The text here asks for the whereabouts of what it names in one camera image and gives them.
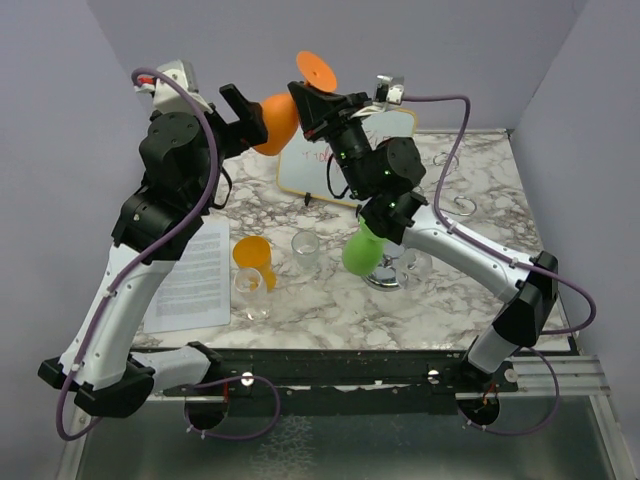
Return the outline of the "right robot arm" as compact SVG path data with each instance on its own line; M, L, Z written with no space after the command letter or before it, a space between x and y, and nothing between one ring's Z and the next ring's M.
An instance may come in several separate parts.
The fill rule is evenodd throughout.
M426 169L414 140L390 137L372 147L357 114L372 104L366 93L325 93L300 81L288 89L305 139L329 145L352 198L363 204L359 230L343 249L349 272L371 274L392 242L440 259L502 302L459 367L467 389L483 390L504 360L537 343L557 299L557 258L547 252L529 257L492 242L417 193Z

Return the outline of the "orange wine glass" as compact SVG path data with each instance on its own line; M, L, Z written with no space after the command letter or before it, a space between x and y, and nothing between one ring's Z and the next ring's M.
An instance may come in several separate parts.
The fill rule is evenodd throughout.
M331 67L317 54L303 50L296 56L296 64L305 85L333 93L337 78ZM267 141L253 149L265 156L278 155L293 138L298 125L298 113L289 92L272 95L260 103Z

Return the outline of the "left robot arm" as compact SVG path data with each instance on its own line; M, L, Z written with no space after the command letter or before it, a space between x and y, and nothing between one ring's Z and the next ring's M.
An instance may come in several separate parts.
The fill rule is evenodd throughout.
M204 198L212 167L266 141L261 107L233 84L220 89L237 115L226 123L212 111L154 112L139 145L141 187L122 205L99 291L76 338L63 355L42 362L38 375L74 393L87 414L126 418L156 392L187 386L214 392L229 369L221 355L194 341L151 354L131 350L158 287L182 257L213 207Z

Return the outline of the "green wine glass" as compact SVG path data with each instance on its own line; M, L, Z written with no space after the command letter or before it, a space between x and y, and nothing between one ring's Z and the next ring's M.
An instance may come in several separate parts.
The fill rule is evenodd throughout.
M358 230L344 245L343 266L353 275L370 275L381 262L386 243L387 240L374 234L365 219L360 217Z

